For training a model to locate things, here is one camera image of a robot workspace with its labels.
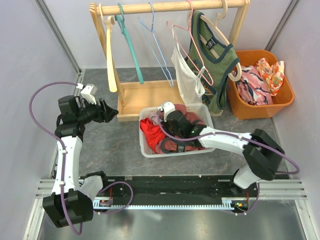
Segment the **light blue hanger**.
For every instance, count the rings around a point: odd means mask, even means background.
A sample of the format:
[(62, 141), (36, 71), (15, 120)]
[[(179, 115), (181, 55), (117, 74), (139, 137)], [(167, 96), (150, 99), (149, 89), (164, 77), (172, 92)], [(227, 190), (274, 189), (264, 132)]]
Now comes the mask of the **light blue hanger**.
[[(170, 87), (174, 87), (174, 80), (173, 80), (173, 77), (172, 77), (172, 74), (171, 74), (171, 71), (169, 70), (168, 68), (168, 65), (167, 65), (167, 62), (166, 62), (166, 59), (163, 55), (163, 52), (162, 52), (162, 49), (159, 45), (159, 42), (157, 40), (157, 37), (155, 35), (155, 9), (154, 9), (154, 6), (151, 2), (148, 3), (150, 6), (151, 6), (151, 12), (152, 12), (152, 21), (151, 21), (151, 26), (148, 27), (144, 21), (138, 17), (138, 20), (139, 20), (139, 24), (141, 26), (141, 29), (142, 29), (142, 32), (143, 32), (143, 35), (148, 43), (148, 46), (153, 54), (153, 56), (155, 57), (155, 60), (157, 61), (160, 69), (162, 70), (162, 73), (164, 74), (166, 80), (168, 81), (169, 83), (169, 86)], [(162, 62), (160, 62), (160, 59), (158, 58), (158, 55), (156, 54), (152, 44), (151, 44), (151, 41), (149, 39), (149, 37), (147, 36), (146, 34), (146, 31), (150, 32), (151, 35), (152, 35), (152, 38), (153, 38), (153, 41), (155, 43), (155, 46), (157, 48), (157, 51), (159, 53), (159, 56), (161, 57), (162, 59)]]

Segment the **pink wire hanger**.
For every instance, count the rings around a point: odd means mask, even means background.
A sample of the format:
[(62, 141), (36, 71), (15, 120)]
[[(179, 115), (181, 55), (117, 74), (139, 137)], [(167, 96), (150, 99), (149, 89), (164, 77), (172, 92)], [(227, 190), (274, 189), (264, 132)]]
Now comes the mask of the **pink wire hanger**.
[(209, 86), (212, 87), (214, 85), (214, 79), (213, 79), (211, 73), (209, 72), (209, 70), (205, 66), (204, 59), (200, 53), (200, 50), (199, 50), (199, 48), (196, 44), (196, 41), (194, 39), (194, 36), (192, 34), (192, 29), (193, 29), (192, 28), (192, 19), (193, 19), (193, 13), (194, 13), (193, 4), (192, 4), (191, 0), (187, 0), (187, 2), (189, 3), (190, 9), (191, 9), (189, 12), (190, 15), (187, 17), (187, 27), (182, 27), (177, 24), (173, 24), (171, 21), (167, 21), (166, 25), (171, 30), (172, 37), (175, 40), (175, 42), (178, 44), (179, 47), (182, 47), (182, 45), (180, 44), (178, 37), (174, 33), (175, 28), (179, 28), (181, 30), (188, 31), (189, 36), (190, 36), (190, 41), (191, 41), (190, 46), (189, 46), (189, 53), (187, 53), (184, 48), (182, 48), (182, 51), (185, 53), (189, 62), (194, 66), (195, 70), (197, 70), (198, 78), (199, 79), (202, 78), (203, 80), (206, 81), (206, 83)]

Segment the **beige wooden hanger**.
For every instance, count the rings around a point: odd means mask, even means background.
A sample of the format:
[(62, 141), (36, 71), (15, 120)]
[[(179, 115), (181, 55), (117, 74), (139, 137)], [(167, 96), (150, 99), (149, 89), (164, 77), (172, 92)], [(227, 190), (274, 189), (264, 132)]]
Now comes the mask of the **beige wooden hanger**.
[(108, 16), (107, 20), (105, 20), (102, 4), (100, 3), (98, 7), (100, 12), (100, 17), (106, 26), (106, 68), (107, 68), (108, 86), (109, 86), (109, 90), (112, 93), (116, 93), (118, 88), (117, 88), (117, 83), (115, 78), (115, 70), (114, 70), (114, 62), (112, 57), (112, 46), (111, 46), (111, 33), (112, 33), (112, 27), (115, 24), (115, 21), (112, 16)]

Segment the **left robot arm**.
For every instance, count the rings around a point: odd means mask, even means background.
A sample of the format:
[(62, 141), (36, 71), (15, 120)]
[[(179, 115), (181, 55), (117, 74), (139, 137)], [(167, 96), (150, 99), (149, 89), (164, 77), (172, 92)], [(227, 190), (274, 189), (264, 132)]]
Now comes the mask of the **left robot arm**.
[(63, 228), (91, 221), (95, 197), (104, 197), (110, 191), (103, 171), (88, 173), (80, 183), (79, 162), (85, 125), (108, 123), (118, 111), (108, 106), (103, 98), (90, 103), (73, 95), (60, 98), (58, 107), (60, 115), (54, 132), (58, 137), (58, 164), (51, 195), (43, 199), (42, 206), (53, 224)]

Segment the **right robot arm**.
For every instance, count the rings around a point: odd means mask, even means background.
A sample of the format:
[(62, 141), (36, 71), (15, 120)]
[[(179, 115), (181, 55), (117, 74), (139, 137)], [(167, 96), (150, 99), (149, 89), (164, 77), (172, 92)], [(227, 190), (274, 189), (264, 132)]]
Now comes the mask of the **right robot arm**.
[(272, 181), (285, 156), (284, 150), (263, 130), (235, 133), (218, 130), (199, 122), (190, 122), (179, 110), (162, 116), (157, 114), (160, 129), (178, 145), (195, 148), (220, 149), (244, 157), (246, 166), (238, 169), (229, 184), (235, 197), (260, 180)]

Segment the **mauve pink tank top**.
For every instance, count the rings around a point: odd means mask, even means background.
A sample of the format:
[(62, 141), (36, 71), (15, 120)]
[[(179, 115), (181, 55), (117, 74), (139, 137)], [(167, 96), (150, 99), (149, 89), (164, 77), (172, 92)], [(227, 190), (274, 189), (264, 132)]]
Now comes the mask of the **mauve pink tank top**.
[(163, 124), (164, 121), (164, 112), (156, 111), (150, 114), (149, 119), (151, 120), (153, 125), (160, 126)]

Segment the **teal plastic hanger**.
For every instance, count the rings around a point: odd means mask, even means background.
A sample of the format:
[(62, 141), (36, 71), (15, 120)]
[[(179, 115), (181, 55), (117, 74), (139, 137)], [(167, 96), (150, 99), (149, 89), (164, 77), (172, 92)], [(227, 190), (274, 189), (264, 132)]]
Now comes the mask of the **teal plastic hanger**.
[(134, 50), (134, 47), (133, 47), (133, 43), (132, 43), (131, 37), (130, 37), (128, 29), (127, 29), (127, 27), (125, 25), (124, 10), (123, 10), (123, 7), (122, 7), (121, 3), (118, 3), (117, 5), (118, 5), (118, 7), (120, 9), (120, 15), (115, 15), (115, 20), (118, 23), (118, 26), (120, 28), (121, 34), (124, 36), (125, 41), (126, 41), (126, 43), (128, 45), (130, 54), (131, 54), (133, 62), (134, 62), (134, 66), (135, 66), (135, 70), (136, 70), (138, 81), (142, 85), (142, 84), (144, 84), (144, 78), (143, 78), (143, 74), (141, 72), (139, 63), (138, 63), (138, 59), (137, 59), (137, 56), (136, 56), (136, 53), (135, 53), (135, 50)]

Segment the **white tank top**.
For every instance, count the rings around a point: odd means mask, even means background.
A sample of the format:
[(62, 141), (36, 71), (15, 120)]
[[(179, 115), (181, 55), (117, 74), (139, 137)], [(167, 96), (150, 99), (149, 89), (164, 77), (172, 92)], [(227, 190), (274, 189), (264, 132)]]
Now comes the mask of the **white tank top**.
[(199, 74), (196, 75), (183, 58), (173, 27), (171, 33), (172, 38), (174, 39), (174, 49), (171, 61), (175, 69), (180, 97), (186, 105), (201, 103), (205, 89), (200, 81)]

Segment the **white plastic basket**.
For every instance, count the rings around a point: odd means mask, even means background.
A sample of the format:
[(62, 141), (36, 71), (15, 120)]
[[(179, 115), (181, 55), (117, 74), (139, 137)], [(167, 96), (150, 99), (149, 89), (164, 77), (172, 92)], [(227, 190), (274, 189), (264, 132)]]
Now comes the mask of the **white plastic basket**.
[[(192, 103), (192, 104), (185, 105), (185, 107), (186, 107), (187, 112), (195, 113), (202, 120), (202, 122), (205, 125), (207, 125), (208, 127), (211, 127), (211, 128), (214, 127), (210, 112), (205, 104)], [(149, 117), (155, 115), (157, 110), (158, 110), (158, 106), (143, 108), (140, 111), (138, 120), (140, 121), (142, 119), (149, 118)], [(206, 148), (203, 150), (186, 151), (186, 152), (180, 152), (180, 153), (174, 152), (172, 154), (166, 154), (166, 153), (156, 154), (149, 147), (147, 140), (144, 136), (144, 133), (142, 132), (141, 129), (139, 129), (139, 144), (140, 144), (141, 153), (146, 158), (160, 158), (160, 157), (167, 157), (167, 156), (183, 156), (183, 155), (192, 155), (192, 154), (202, 154), (202, 153), (210, 153), (215, 150), (214, 148)]]

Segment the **rust red tank top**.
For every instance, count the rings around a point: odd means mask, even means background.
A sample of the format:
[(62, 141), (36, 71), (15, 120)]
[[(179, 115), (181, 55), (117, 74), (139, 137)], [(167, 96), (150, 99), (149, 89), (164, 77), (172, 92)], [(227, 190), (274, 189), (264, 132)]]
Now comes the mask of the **rust red tank top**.
[[(197, 130), (198, 127), (203, 127), (205, 125), (202, 122), (202, 120), (194, 112), (187, 112), (185, 105), (175, 104), (175, 109), (179, 110), (183, 114), (185, 114), (186, 118), (189, 121), (191, 121), (191, 122), (197, 121), (197, 123), (194, 126), (192, 131), (195, 131), (195, 130)], [(192, 133), (192, 131), (191, 131), (191, 138), (196, 136), (194, 133)], [(185, 152), (192, 152), (192, 151), (198, 151), (198, 150), (205, 149), (204, 147), (201, 147), (198, 140), (179, 141), (179, 139), (181, 139), (181, 138), (176, 137), (176, 136), (173, 136), (173, 137), (174, 138), (170, 138), (166, 135), (165, 139), (160, 144), (160, 149), (161, 149), (162, 153), (159, 153), (159, 154), (185, 153)]]

